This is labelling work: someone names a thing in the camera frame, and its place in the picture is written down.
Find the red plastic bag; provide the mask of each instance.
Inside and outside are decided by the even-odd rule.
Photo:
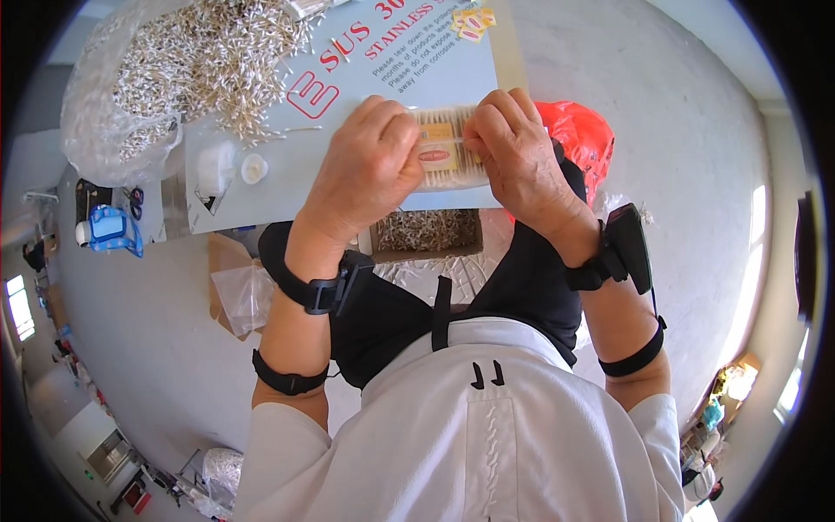
[[[585,199],[591,207],[597,187],[606,179],[615,134],[609,124],[595,111],[564,101],[545,104],[534,102],[548,134],[563,145],[565,157],[583,171]]]

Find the hand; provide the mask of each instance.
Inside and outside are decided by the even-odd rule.
[[[563,177],[539,112],[522,89],[488,94],[463,137],[464,147],[481,157],[495,198],[525,225],[552,243],[577,220],[596,230],[594,214]]]
[[[296,220],[340,248],[395,210],[423,181],[418,123],[396,101],[371,96],[333,135]]]

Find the pile of cotton swabs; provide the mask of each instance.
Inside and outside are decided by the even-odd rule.
[[[120,65],[114,102],[144,117],[181,112],[183,123],[217,111],[220,127],[247,148],[281,138],[264,110],[290,92],[284,58],[313,53],[311,30],[325,9],[297,22],[280,5],[197,0],[143,24]],[[120,159],[134,158],[175,125],[172,119],[133,132]]]
[[[478,211],[410,210],[392,212],[377,222],[380,250],[441,251],[475,240]]]

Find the cotton swab package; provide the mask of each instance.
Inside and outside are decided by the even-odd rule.
[[[489,183],[481,159],[463,146],[464,122],[475,109],[469,105],[409,111],[420,124],[417,151],[426,172],[416,192],[471,189]]]

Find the black wrist strap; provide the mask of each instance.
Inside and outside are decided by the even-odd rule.
[[[333,311],[335,304],[342,300],[346,275],[343,272],[345,269],[340,266],[333,279],[314,279],[305,283],[281,260],[271,266],[270,276],[286,296],[305,307],[305,312],[319,316]]]
[[[667,325],[664,322],[664,317],[657,316],[657,318],[658,330],[655,331],[655,335],[646,343],[646,346],[638,350],[638,352],[617,362],[603,362],[598,359],[600,367],[603,368],[603,373],[610,377],[630,375],[642,369],[658,356],[664,344],[664,330],[667,328]]]
[[[598,222],[600,223],[600,245],[597,256],[592,257],[582,266],[565,269],[565,281],[571,291],[599,290],[610,277],[615,281],[626,281],[629,276],[615,248],[606,239],[603,221],[598,220]]]
[[[252,366],[256,367],[258,378],[277,392],[298,395],[319,388],[327,379],[327,368],[315,377],[303,377],[298,373],[278,373],[266,365],[258,350],[252,351]]]

